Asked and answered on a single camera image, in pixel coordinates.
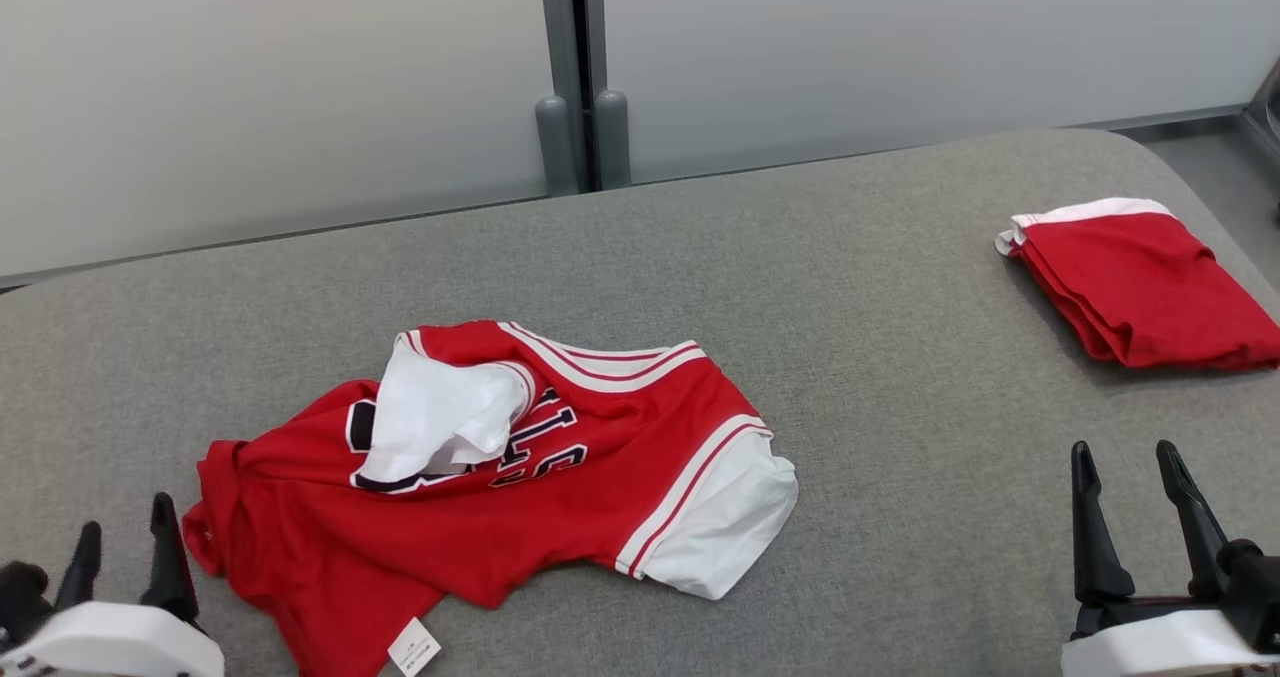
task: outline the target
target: gray fabric surface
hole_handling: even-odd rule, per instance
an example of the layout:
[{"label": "gray fabric surface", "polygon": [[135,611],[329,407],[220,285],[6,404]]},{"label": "gray fabric surface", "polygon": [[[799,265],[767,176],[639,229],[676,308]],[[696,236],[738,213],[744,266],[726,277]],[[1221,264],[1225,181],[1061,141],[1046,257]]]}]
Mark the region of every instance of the gray fabric surface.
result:
[{"label": "gray fabric surface", "polygon": [[[210,440],[375,378],[394,331],[508,317],[570,344],[696,339],[777,431],[800,503],[719,603],[596,567],[497,612],[449,599],[429,674],[1047,674],[1071,631],[1068,452],[1087,439],[1139,590],[1189,571],[1156,440],[1230,536],[1280,552],[1271,372],[1088,361],[992,238],[1011,212],[1161,200],[1272,314],[1203,203],[1115,134],[1042,131],[179,253],[0,297],[0,558],[145,586],[148,500]],[[228,674],[287,674],[265,616],[197,572]],[[384,674],[394,674],[388,667]]]}]

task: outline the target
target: white stripe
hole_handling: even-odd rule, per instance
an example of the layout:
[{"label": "white stripe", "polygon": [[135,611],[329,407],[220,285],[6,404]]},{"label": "white stripe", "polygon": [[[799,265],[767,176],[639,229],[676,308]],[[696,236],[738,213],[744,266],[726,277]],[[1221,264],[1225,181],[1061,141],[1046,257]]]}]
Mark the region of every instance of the white stripe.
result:
[{"label": "white stripe", "polygon": [[[663,363],[657,370],[652,372],[645,372],[645,375],[630,378],[630,380],[602,380],[602,378],[584,375],[584,372],[575,366],[576,363],[570,362],[563,357],[561,357],[561,354],[557,353],[556,349],[549,349],[548,346],[544,346],[539,340],[522,334],[517,329],[513,329],[515,328],[513,325],[508,325],[508,323],[498,323],[498,326],[503,331],[507,331],[508,335],[512,335],[517,340],[521,340],[522,343],[529,346],[529,349],[534,349],[534,353],[538,354],[538,357],[540,357],[543,362],[547,363],[548,367],[559,372],[562,378],[566,378],[566,380],[572,381],[577,386],[585,386],[585,389],[598,393],[620,394],[620,393],[635,392],[643,389],[644,386],[654,384],[654,381],[660,380],[660,378],[666,378],[667,375],[669,375],[669,372],[680,367],[681,363],[707,358],[707,353],[703,352],[703,349],[690,349],[689,352],[677,354],[677,357],[671,358],[668,362]],[[685,343],[684,346],[695,346],[695,344]],[[667,354],[671,354],[671,352],[663,353],[662,357],[658,357],[657,360],[645,362],[641,367],[634,371],[636,372],[643,371],[649,366],[652,366],[654,362],[660,362],[663,358],[666,358]]]},{"label": "white stripe", "polygon": [[[676,506],[680,506],[680,500],[685,497],[686,491],[689,491],[689,499],[685,500],[681,509],[686,509],[689,504],[692,503],[698,486],[694,485],[692,490],[690,490],[690,484],[694,477],[698,476],[698,471],[710,458],[712,453],[716,452],[716,448],[719,445],[721,440],[724,439],[724,436],[728,436],[733,430],[737,430],[737,427],[744,426],[758,427],[759,433],[765,436],[772,436],[772,433],[769,433],[769,429],[764,426],[764,422],[762,422],[759,417],[753,416],[753,413],[737,413],[737,416],[727,418],[723,425],[718,426],[716,431],[703,440],[698,452],[695,452],[694,457],[685,465],[685,468],[681,468],[680,476],[676,477],[676,481],[671,484],[671,488],[667,490],[667,495],[662,498],[660,503],[658,503],[658,508],[654,509],[639,527],[636,527],[636,531],[631,534],[631,539],[627,540],[627,544],[622,545],[622,552],[618,553],[614,569],[622,572],[623,575],[631,571],[631,566],[635,564],[635,561],[641,557],[640,550],[644,549],[645,543],[649,541],[649,538],[653,536],[654,532],[662,529],[663,522],[667,522],[667,518],[671,517]],[[750,434],[750,430],[741,431],[735,440],[746,434]],[[724,445],[724,449],[722,449],[719,454],[727,453],[728,449],[728,445]],[[704,468],[701,476],[699,477],[699,484],[707,479],[709,472],[712,472],[712,468]],[[667,525],[667,530],[669,530],[678,521],[678,516],[672,518]],[[658,545],[659,540],[660,536],[655,539],[652,545],[649,545],[649,554],[653,554],[653,548]],[[636,577],[639,578],[643,576],[641,571],[636,569]]]},{"label": "white stripe", "polygon": [[1155,198],[1094,198],[1093,202],[1069,203],[1066,207],[1051,209],[1043,215],[1029,212],[1028,215],[1011,216],[1009,220],[1014,229],[1000,232],[996,235],[996,252],[1009,257],[1015,244],[1025,243],[1027,232],[1024,230],[1032,225],[1052,225],[1056,221],[1082,221],[1121,215],[1167,215],[1174,218],[1174,212],[1170,212],[1164,203],[1156,202]]},{"label": "white stripe", "polygon": [[600,375],[612,375],[617,378],[626,378],[628,375],[636,375],[636,372],[643,372],[657,363],[667,354],[673,352],[680,352],[681,349],[696,348],[698,343],[695,340],[686,340],[686,343],[680,343],[668,348],[667,352],[658,354],[654,358],[640,358],[640,360],[590,360],[585,357],[576,357],[576,354],[564,354],[564,360],[571,363],[576,363],[582,370],[589,372],[599,372]]}]

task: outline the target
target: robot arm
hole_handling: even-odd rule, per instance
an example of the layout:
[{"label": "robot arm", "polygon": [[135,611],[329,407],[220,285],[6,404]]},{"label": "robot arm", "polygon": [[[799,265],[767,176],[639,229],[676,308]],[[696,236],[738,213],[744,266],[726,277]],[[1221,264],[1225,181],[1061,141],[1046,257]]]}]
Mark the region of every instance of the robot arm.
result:
[{"label": "robot arm", "polygon": [[1192,580],[1187,596],[1134,596],[1098,504],[1102,482],[1085,443],[1071,448],[1075,632],[1064,677],[1271,674],[1280,665],[1280,559],[1226,541],[1172,443],[1156,447],[1165,494],[1178,508]]},{"label": "robot arm", "polygon": [[151,508],[155,553],[140,604],[93,600],[102,554],[96,522],[81,530],[54,604],[49,576],[33,564],[0,569],[0,674],[5,677],[223,677],[223,653],[196,623],[198,608],[173,499]]}]

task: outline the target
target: frosted glass panel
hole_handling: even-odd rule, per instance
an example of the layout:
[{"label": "frosted glass panel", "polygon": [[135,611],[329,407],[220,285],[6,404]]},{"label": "frosted glass panel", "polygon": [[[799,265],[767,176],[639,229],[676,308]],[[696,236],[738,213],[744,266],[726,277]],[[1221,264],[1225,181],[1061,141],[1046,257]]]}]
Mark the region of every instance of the frosted glass panel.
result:
[{"label": "frosted glass panel", "polygon": [[541,0],[0,0],[0,275],[544,191]]},{"label": "frosted glass panel", "polygon": [[1280,0],[604,0],[635,180],[1244,104]]}]

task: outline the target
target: folded red shorts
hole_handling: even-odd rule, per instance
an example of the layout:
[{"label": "folded red shorts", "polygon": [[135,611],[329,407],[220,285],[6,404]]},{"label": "folded red shorts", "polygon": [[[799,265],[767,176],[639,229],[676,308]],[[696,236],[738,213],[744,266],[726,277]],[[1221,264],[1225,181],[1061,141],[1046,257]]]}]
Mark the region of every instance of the folded red shorts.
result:
[{"label": "folded red shorts", "polygon": [[1027,264],[1092,357],[1126,367],[1280,367],[1280,328],[1151,198],[1014,215],[996,250]]}]

